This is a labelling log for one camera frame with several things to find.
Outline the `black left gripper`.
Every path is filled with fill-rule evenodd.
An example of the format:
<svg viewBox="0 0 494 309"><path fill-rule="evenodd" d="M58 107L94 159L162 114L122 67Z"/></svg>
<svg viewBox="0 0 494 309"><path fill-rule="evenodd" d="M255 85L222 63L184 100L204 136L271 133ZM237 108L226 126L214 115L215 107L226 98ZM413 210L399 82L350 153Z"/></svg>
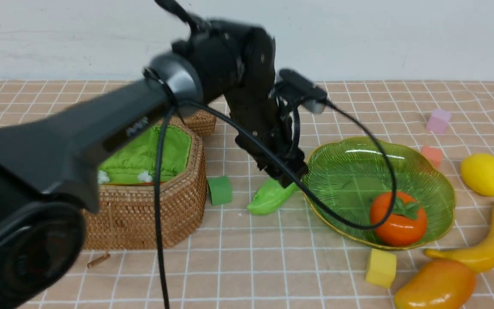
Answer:
<svg viewBox="0 0 494 309"><path fill-rule="evenodd" d="M264 29L252 28L243 46L245 72L242 81L225 93L225 99L230 118L251 132L301 178L308 171L303 151L295 148L292 158L284 157L292 143L292 121L290 117L281 119L276 98L269 96L276 78L274 57L274 39Z"/></svg>

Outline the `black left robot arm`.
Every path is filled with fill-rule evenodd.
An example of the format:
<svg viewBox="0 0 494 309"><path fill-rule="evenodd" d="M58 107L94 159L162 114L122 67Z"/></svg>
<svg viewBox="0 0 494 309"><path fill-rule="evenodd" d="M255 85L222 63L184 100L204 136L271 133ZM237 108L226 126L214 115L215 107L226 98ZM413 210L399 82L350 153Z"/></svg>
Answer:
<svg viewBox="0 0 494 309"><path fill-rule="evenodd" d="M245 135L236 143L283 187L308 172L298 133L277 103L300 76L280 72L275 40L255 25L191 21L187 40L155 57L144 78L30 123L0 127L0 309L15 309L74 264L98 212L97 168L181 102L207 106L224 95Z"/></svg>

